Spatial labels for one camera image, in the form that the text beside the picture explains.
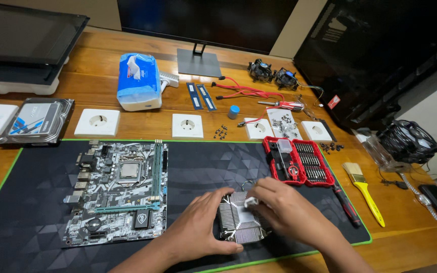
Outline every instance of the red screwdriver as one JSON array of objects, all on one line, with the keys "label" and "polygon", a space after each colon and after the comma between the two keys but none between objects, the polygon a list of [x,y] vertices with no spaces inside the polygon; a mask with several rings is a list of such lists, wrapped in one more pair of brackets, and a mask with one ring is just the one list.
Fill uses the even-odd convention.
[{"label": "red screwdriver", "polygon": [[289,109],[291,111],[301,111],[304,104],[301,102],[258,102],[260,104],[279,106],[280,108]]}]

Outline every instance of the black mouse pad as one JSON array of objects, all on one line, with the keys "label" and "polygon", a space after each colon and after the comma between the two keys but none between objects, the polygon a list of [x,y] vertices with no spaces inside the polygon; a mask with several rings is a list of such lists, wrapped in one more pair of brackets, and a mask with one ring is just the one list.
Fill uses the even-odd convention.
[{"label": "black mouse pad", "polygon": [[[169,144],[168,226],[196,196],[221,187],[239,191],[243,182],[270,175],[261,143],[164,142]],[[0,187],[0,272],[107,272],[149,242],[61,249],[71,211],[63,199],[72,194],[77,180],[76,158],[88,147],[88,141],[66,140],[55,148],[22,149],[18,154]],[[352,226],[331,188],[295,188],[350,243],[372,242],[365,226]],[[217,223],[214,234],[218,238]],[[313,253],[312,247],[272,233],[258,243],[244,245],[242,253],[207,256],[174,265],[168,272],[222,271]]]}]

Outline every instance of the brush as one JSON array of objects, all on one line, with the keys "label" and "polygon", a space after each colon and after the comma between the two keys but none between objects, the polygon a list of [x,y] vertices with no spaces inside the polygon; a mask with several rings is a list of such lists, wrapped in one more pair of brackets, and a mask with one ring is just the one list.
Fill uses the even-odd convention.
[{"label": "brush", "polygon": [[359,189],[362,195],[364,196],[365,201],[367,202],[367,205],[370,208],[377,222],[379,222],[381,227],[385,227],[384,219],[382,218],[379,209],[375,205],[375,202],[373,202],[373,199],[367,190],[368,184],[362,173],[360,165],[358,165],[357,163],[346,162],[342,164],[342,167],[345,169],[345,171],[347,171],[348,176],[350,177],[350,180],[352,181],[354,186],[357,187],[357,189]]}]

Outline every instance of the hard drive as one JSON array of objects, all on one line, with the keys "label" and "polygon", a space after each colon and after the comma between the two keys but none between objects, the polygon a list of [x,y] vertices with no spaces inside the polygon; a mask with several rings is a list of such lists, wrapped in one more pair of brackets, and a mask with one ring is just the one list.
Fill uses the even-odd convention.
[{"label": "hard drive", "polygon": [[75,107],[70,99],[29,98],[0,137],[0,146],[56,146]]},{"label": "hard drive", "polygon": [[218,207],[221,237],[238,244],[253,243],[264,239],[272,228],[257,211],[244,206],[247,192],[227,194]]}]

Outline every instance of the sticker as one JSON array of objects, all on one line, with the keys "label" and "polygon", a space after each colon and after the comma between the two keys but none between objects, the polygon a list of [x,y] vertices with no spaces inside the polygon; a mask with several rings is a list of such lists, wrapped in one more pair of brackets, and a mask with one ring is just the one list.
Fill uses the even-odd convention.
[{"label": "sticker", "polygon": [[335,95],[332,100],[328,103],[328,107],[330,109],[333,109],[333,107],[335,107],[338,103],[340,102],[340,98]]},{"label": "sticker", "polygon": [[200,94],[202,95],[203,101],[206,102],[205,105],[207,105],[207,108],[209,111],[214,111],[217,109],[215,107],[214,102],[212,101],[212,98],[208,94],[207,89],[205,88],[205,85],[203,84],[197,84],[197,88],[200,90]]},{"label": "sticker", "polygon": [[202,103],[200,102],[200,97],[197,94],[197,89],[195,87],[194,83],[186,83],[186,86],[188,87],[188,92],[190,93],[190,98],[193,103],[193,108],[195,110],[201,110],[203,109]]}]

